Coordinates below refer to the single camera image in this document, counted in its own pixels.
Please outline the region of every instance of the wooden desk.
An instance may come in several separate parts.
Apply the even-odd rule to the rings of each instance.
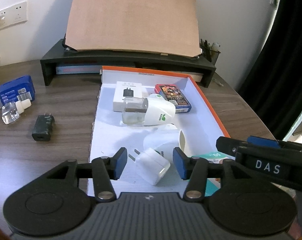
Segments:
[[[36,100],[19,120],[5,125],[0,110],[0,227],[10,230],[2,215],[5,199],[15,190],[67,159],[87,162],[92,122],[101,85],[97,74],[60,75],[44,86],[38,60],[0,67],[0,85],[29,74]],[[243,99],[217,74],[223,87],[211,82],[201,88],[230,136],[246,140],[249,135],[273,138],[267,127]],[[31,136],[36,118],[51,113],[55,118],[50,142],[36,142]],[[86,189],[86,183],[80,185]]]

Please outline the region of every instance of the cardboard box lid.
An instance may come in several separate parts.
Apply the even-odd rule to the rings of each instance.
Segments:
[[[195,0],[73,0],[66,45],[195,57]]]

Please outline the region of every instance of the clear glass bottle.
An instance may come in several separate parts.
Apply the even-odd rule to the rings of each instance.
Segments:
[[[14,122],[20,117],[15,102],[8,102],[2,107],[2,119],[5,124]]]
[[[127,125],[143,125],[146,116],[148,101],[146,98],[126,97],[123,100],[124,108],[122,112],[122,121]]]

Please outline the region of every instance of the barcode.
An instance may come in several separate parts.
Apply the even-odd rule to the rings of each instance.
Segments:
[[[189,110],[189,108],[179,108],[179,109],[176,109],[175,112],[176,113],[185,113]]]
[[[26,93],[23,93],[21,95],[18,95],[17,99],[19,101],[23,101],[23,100],[26,100],[26,99],[32,100],[31,93],[30,92],[26,92]]]
[[[178,105],[178,103],[176,102],[176,100],[169,100],[170,103],[174,104],[175,106]]]
[[[25,88],[21,88],[17,91],[20,94],[26,93],[26,89]]]

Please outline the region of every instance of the wall outlet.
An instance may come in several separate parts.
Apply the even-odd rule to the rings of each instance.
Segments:
[[[273,5],[276,9],[278,9],[279,0],[270,0],[270,4]]]
[[[0,11],[0,30],[27,20],[27,2],[15,4]]]

